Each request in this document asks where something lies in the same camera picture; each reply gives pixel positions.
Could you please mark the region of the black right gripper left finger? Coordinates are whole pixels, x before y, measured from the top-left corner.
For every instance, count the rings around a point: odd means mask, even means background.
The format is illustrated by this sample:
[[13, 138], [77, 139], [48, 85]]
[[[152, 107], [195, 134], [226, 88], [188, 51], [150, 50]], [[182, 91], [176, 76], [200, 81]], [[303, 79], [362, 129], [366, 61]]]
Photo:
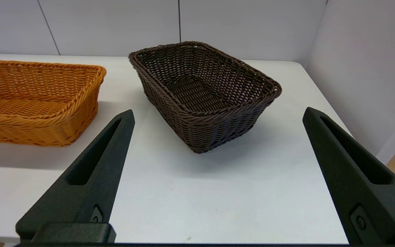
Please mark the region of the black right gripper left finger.
[[135, 125], [116, 115], [16, 224], [21, 242], [114, 242], [109, 224]]

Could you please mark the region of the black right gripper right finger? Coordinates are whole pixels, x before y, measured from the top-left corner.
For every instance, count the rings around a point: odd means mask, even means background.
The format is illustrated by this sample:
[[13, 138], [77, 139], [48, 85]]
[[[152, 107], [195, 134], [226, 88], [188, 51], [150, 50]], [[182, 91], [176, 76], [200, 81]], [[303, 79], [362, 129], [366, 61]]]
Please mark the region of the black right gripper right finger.
[[302, 118], [351, 245], [395, 245], [395, 174], [328, 115]]

